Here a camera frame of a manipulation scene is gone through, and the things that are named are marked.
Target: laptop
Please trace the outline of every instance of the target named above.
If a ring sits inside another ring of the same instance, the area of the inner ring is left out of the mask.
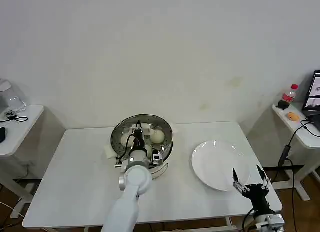
[[[302,112],[320,131],[320,70],[315,70]]]

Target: glass jar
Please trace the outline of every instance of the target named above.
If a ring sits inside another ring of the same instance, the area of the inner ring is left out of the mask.
[[[16,113],[19,113],[26,109],[26,104],[17,95],[12,88],[11,83],[6,79],[0,79],[0,96],[2,96],[8,105],[8,110],[13,110]]]

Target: orange object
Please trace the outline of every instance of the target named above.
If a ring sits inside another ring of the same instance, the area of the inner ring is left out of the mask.
[[[289,112],[286,115],[287,115],[288,119],[290,119],[291,121],[294,121],[294,122],[296,122],[300,119],[299,115],[295,114],[293,112]]]

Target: water bottle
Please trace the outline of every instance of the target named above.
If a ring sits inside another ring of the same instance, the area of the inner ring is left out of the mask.
[[[286,90],[283,95],[282,95],[282,100],[290,103],[294,100],[295,96],[296,96],[296,91],[298,89],[298,84],[292,84],[291,88]]]

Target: red bottle cap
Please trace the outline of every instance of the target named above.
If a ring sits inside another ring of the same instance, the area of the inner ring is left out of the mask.
[[[297,89],[297,88],[298,88],[298,84],[292,84],[292,85],[291,85],[291,88],[292,88],[292,89]]]

